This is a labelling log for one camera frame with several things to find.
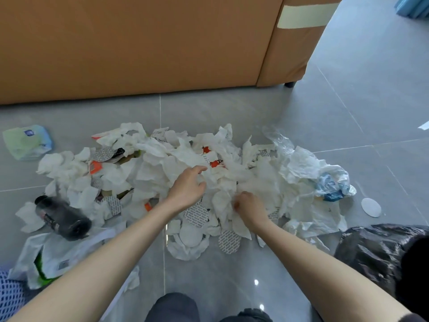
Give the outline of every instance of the black plastic bottle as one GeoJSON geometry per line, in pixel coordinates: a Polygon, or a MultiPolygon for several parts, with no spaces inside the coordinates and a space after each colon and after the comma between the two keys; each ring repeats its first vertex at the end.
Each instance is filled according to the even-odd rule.
{"type": "Polygon", "coordinates": [[[84,238],[91,229],[92,221],[88,217],[57,197],[41,195],[34,203],[37,215],[69,241],[84,238]]]}

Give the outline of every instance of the green and blue tissue package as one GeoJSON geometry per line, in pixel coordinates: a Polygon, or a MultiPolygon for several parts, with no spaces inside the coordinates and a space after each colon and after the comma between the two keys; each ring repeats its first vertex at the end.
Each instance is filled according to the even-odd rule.
{"type": "Polygon", "coordinates": [[[36,159],[52,150],[52,140],[40,125],[3,131],[3,139],[11,155],[19,161],[36,159]]]}

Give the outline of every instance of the left arm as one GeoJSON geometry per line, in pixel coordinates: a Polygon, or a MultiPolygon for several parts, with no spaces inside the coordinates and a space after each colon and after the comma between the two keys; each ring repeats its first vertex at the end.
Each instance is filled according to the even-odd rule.
{"type": "Polygon", "coordinates": [[[196,177],[206,167],[187,168],[167,199],[92,253],[25,305],[10,322],[97,322],[131,270],[164,226],[193,205],[206,189],[196,177]]]}

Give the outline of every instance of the black garbage bag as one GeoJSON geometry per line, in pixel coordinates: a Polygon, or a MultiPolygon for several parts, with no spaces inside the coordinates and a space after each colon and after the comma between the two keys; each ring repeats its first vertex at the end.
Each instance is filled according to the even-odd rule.
{"type": "Polygon", "coordinates": [[[428,226],[352,227],[343,233],[334,257],[429,321],[428,226]]]}

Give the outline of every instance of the blue curtain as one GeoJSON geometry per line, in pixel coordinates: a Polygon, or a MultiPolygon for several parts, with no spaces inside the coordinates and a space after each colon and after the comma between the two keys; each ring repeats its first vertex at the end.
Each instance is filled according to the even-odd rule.
{"type": "Polygon", "coordinates": [[[429,0],[399,0],[395,9],[396,14],[403,17],[429,17],[429,0]]]}

